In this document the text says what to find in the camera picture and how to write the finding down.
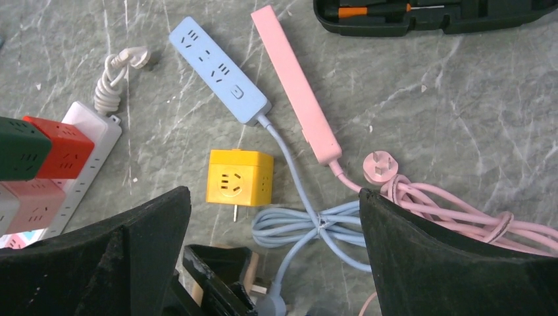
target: plug prong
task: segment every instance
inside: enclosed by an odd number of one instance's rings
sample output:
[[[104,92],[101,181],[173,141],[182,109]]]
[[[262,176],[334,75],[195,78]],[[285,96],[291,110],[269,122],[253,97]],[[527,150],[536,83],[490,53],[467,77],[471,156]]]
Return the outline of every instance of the plug prong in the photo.
[[[234,205],[234,214],[232,215],[232,220],[236,223],[238,219],[238,205]]]

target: gray floor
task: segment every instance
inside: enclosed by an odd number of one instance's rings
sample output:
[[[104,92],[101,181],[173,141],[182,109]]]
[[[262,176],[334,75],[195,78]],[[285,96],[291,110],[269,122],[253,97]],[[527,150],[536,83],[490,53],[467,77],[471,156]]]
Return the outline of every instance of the gray floor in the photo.
[[[396,39],[342,38],[325,31],[309,0],[4,1],[0,7],[0,115],[62,119],[75,100],[91,103],[109,52],[148,45],[163,52],[151,72],[131,74],[119,116],[124,134],[73,216],[74,230],[176,186],[192,191],[187,243],[249,246],[271,278],[287,249],[254,245],[257,209],[205,203],[210,149],[256,149],[276,158],[273,202],[300,208],[284,159],[262,128],[237,123],[167,40],[191,15],[258,84],[306,176],[316,208],[356,198],[316,164],[249,13],[273,4],[343,147],[341,164],[360,184],[361,163],[390,151],[401,173],[447,188],[491,214],[558,226],[556,140],[558,14],[519,29]],[[362,249],[345,247],[365,261]],[[292,315],[356,315],[374,290],[321,242],[290,267],[284,297]],[[380,315],[375,301],[367,315]]]

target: power button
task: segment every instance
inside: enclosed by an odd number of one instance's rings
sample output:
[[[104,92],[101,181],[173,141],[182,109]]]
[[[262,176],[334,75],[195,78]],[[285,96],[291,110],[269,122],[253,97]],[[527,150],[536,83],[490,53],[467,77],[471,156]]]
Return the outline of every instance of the power button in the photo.
[[[240,87],[237,85],[234,85],[234,87],[232,87],[232,90],[230,90],[230,92],[232,93],[232,95],[234,95],[235,98],[239,100],[244,96],[244,91],[242,91],[242,89],[240,89]]]

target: yellow cube adapter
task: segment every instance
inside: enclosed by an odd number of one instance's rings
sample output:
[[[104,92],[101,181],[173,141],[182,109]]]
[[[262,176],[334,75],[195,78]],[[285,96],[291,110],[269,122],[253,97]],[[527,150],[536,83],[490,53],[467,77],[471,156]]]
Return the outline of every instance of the yellow cube adapter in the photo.
[[[205,201],[237,206],[271,204],[273,157],[241,149],[211,150]]]

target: white cable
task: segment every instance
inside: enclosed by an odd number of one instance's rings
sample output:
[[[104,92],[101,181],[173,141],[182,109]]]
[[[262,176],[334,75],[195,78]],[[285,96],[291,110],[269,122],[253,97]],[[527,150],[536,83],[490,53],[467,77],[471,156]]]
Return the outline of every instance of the white cable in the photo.
[[[293,176],[295,187],[306,209],[306,213],[291,209],[266,209],[258,213],[252,221],[252,235],[254,240],[263,247],[275,248],[291,242],[296,242],[283,259],[283,262],[281,262],[281,266],[277,271],[277,275],[270,289],[270,294],[279,295],[283,276],[293,257],[312,239],[322,238],[328,247],[345,263],[358,270],[372,272],[370,265],[360,263],[351,258],[344,253],[334,241],[334,239],[337,239],[363,248],[366,247],[362,232],[341,226],[341,224],[354,224],[360,227],[359,202],[349,202],[317,213],[312,208],[306,192],[302,187],[302,182],[298,175],[293,157],[285,141],[265,116],[260,116],[258,121],[269,131],[271,136],[275,138],[277,144],[281,148]]]
[[[111,54],[105,59],[105,70],[97,81],[93,102],[101,115],[116,112],[120,104],[122,86],[120,81],[127,77],[128,65],[139,69],[148,62],[151,54],[146,47],[130,47],[118,55]]]

